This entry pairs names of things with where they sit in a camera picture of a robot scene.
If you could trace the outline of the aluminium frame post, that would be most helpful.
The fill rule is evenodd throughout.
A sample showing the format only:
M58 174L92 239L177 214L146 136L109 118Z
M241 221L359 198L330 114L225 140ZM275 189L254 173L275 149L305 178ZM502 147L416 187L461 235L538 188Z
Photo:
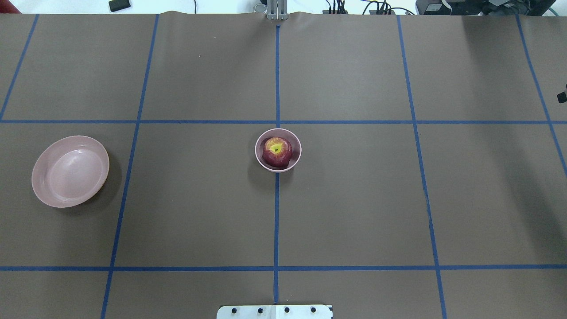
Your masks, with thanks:
M266 0L266 16L267 20L287 20L287 0Z

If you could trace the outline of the pink bowl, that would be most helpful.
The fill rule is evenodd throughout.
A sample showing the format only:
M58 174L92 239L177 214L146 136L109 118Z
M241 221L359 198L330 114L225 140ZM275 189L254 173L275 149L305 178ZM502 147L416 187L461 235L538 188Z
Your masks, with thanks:
M283 169L277 169L273 166L269 166L268 164L266 164L262 158L262 151L263 151L263 144L264 141L266 139L269 139L271 137L283 137L284 139L287 139L291 145L292 145L292 158L289 162L289 165L287 167L284 167ZM291 170L300 160L301 155L302 155L302 144L299 140L299 138L297 137L296 134L294 134L293 132L287 130L287 129L283 129L283 128L273 128L270 130L267 130L266 132L262 133L259 138L256 141L255 144L255 155L256 155L256 159L259 162L259 164L261 164L261 166L263 166L265 169L267 169L268 171L271 172L286 172Z

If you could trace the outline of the small black box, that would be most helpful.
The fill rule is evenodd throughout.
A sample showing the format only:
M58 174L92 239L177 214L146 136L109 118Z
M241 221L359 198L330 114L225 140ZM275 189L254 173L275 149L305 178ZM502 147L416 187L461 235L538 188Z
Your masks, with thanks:
M119 12L131 7L129 0L110 0L108 2L110 12Z

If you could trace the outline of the pink plate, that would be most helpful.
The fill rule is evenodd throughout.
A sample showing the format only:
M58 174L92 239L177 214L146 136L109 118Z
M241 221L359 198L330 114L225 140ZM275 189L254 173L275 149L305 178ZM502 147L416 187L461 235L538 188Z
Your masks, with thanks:
M35 162L31 185L42 203L69 208L92 198L109 172L105 147L89 136L68 136L55 141Z

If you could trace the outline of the red apple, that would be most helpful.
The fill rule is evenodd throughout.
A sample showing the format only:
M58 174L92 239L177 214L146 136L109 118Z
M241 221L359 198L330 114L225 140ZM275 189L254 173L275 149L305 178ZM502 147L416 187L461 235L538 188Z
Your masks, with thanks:
M271 137L264 141L261 155L264 162L269 166L283 169L291 161L292 145L283 137Z

